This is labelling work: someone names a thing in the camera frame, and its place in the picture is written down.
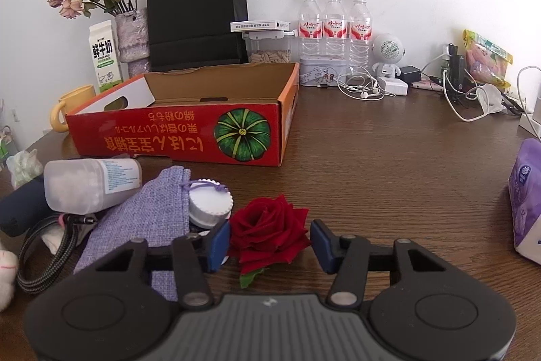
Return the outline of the large white ribbed lid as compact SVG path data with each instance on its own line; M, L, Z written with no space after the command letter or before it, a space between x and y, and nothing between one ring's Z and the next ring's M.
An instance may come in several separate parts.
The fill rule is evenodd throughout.
M234 199L227 186L209 179L189 183L189 218L199 228L210 230L231 215Z

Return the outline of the purple linen drawstring pouch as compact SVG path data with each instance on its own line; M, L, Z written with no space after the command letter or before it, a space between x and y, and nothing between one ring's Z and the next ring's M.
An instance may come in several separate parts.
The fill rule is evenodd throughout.
M107 215L90 233L75 266L79 272L134 238L150 247L168 246L190 232L188 184L191 171L171 166Z

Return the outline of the red rose flower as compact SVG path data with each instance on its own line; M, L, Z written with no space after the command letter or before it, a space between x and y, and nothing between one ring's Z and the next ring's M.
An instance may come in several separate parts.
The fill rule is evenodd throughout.
M270 266L290 264L310 246L308 214L281 194L256 198L231 215L228 256L237 259L242 289Z

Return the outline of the clear cotton swab jar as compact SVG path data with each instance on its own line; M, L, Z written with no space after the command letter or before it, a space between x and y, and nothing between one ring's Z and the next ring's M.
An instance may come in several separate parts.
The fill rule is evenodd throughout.
M89 215L121 204L142 187L135 159L53 160L43 172L45 197L55 212Z

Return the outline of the dark navy fabric case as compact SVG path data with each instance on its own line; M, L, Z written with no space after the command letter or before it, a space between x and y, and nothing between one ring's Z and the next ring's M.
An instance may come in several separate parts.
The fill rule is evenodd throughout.
M44 179L39 176L1 199L1 231L16 237L52 214L53 210L46 201Z

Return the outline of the red pumpkin cardboard box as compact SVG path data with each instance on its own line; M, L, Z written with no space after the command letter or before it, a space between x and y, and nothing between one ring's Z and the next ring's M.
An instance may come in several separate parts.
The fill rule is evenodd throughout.
M278 167L299 70L289 62L149 72L75 108L67 123L83 157Z

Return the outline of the black phone stand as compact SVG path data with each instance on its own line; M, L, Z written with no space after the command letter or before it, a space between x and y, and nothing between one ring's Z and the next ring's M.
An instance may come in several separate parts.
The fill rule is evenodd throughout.
M447 44L446 50L446 90L452 96L463 95L471 85L467 75L465 58L458 53L458 47L454 44Z

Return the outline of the white face mask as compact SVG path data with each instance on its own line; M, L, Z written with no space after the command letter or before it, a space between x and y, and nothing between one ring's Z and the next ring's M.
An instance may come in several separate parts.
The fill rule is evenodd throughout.
M485 83L476 89L476 96L483 114L501 113L504 106L500 90L492 84Z

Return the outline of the white green milk carton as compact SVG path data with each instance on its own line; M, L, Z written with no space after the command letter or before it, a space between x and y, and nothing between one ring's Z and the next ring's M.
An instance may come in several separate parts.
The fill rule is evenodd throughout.
M89 28L89 45L99 92L105 92L122 83L123 77L111 20Z

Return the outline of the clear seed storage container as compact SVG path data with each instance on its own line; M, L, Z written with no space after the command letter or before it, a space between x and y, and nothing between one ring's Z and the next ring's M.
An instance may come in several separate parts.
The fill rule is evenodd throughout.
M242 34L246 42L249 63L289 63L294 31L250 31Z

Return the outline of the middle water bottle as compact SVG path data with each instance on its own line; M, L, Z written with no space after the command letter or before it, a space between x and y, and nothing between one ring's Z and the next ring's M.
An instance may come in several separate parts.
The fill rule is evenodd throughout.
M348 20L342 0L326 0L323 31L326 41L326 55L344 60L346 58Z

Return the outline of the water bottle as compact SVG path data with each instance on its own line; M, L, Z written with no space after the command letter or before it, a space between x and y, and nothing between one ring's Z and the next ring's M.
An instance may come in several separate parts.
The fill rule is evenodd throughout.
M322 19L317 0L303 0L298 14L298 36L302 59L312 59L320 54Z
M367 70L370 62L372 17L366 0L353 0L349 13L349 67Z
M346 58L348 20L342 0L326 0L323 31L326 41L326 55L344 60Z

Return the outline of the purple textured vase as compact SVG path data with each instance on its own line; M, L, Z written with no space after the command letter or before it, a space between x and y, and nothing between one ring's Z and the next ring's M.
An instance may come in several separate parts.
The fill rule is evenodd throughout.
M128 76L149 72L149 39L147 8L116 16L119 59L127 66Z

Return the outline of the black paper shopping bag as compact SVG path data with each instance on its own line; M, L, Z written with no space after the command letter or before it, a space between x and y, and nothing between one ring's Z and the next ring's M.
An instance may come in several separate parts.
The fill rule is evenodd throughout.
M230 30L248 19L247 0L148 0L150 70L248 62L242 35Z

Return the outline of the left water bottle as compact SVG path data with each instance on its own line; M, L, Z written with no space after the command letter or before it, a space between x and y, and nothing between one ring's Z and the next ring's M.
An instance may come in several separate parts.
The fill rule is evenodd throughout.
M298 14L298 36L302 59L312 59L320 54L322 19L317 0L303 0Z

